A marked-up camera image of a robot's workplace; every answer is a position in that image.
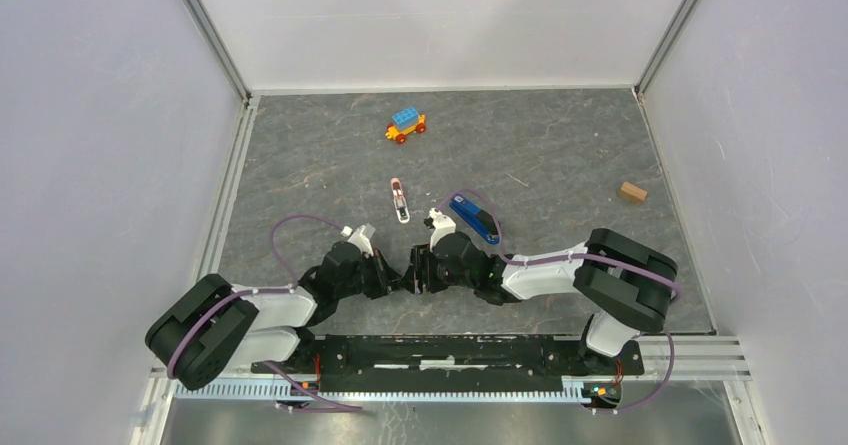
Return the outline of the pink white staple remover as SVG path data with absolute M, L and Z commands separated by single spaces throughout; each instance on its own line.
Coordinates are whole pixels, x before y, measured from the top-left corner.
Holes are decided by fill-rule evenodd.
M 392 178 L 390 184 L 392 191 L 392 201 L 398 221 L 401 224 L 407 224 L 410 220 L 410 216 L 401 181 L 398 178 Z

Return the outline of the blue stapler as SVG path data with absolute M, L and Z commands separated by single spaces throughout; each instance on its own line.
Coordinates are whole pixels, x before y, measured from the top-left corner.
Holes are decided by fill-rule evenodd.
M 450 203 L 450 208 L 467 225 L 469 225 L 487 243 L 497 245 L 500 243 L 500 232 L 492 215 L 481 209 L 474 202 L 463 196 L 455 195 Z

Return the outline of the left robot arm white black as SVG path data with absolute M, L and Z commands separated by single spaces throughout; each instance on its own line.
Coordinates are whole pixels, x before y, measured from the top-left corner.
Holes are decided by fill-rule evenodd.
M 205 275 L 150 326 L 144 343 L 167 376 L 189 390 L 227 368 L 263 360 L 302 372 L 314 359 L 309 327 L 332 316 L 343 299 L 378 299 L 403 286 L 402 274 L 379 250 L 337 242 L 320 264 L 282 287 L 237 286 L 218 273 Z

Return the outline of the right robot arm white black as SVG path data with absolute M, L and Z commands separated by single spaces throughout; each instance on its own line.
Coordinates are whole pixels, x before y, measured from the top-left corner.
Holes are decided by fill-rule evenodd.
M 681 293 L 677 273 L 668 256 L 606 228 L 594 229 L 587 241 L 571 248 L 532 256 L 489 255 L 467 234 L 451 232 L 435 245 L 413 248 L 401 283 L 414 293 L 464 287 L 496 306 L 579 294 L 600 311 L 584 329 L 578 361 L 585 370 L 602 373 L 628 342 L 663 331 Z

